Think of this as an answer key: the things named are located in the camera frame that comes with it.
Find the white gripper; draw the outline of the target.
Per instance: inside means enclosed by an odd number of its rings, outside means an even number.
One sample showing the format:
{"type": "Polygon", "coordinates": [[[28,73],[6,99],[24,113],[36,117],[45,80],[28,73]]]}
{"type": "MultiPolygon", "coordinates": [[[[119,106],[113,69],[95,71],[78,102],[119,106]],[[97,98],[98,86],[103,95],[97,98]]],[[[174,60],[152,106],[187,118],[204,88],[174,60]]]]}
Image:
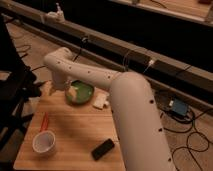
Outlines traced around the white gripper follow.
{"type": "MultiPolygon", "coordinates": [[[[52,74],[52,87],[49,89],[49,96],[53,95],[56,90],[65,90],[67,87],[67,76],[63,74],[52,74]]],[[[71,99],[77,98],[77,89],[70,86],[66,91],[66,95],[71,99]]]]}

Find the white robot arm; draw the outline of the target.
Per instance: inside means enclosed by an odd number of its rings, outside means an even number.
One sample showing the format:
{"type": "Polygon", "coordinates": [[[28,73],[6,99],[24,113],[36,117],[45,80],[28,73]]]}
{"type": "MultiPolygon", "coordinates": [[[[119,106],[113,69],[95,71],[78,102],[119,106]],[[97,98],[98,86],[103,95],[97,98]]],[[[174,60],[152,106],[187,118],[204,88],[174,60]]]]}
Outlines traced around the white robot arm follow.
{"type": "Polygon", "coordinates": [[[136,72],[119,72],[76,63],[71,51],[59,48],[44,57],[57,90],[72,77],[105,90],[126,171],[177,171],[167,142],[153,91],[136,72]]]}

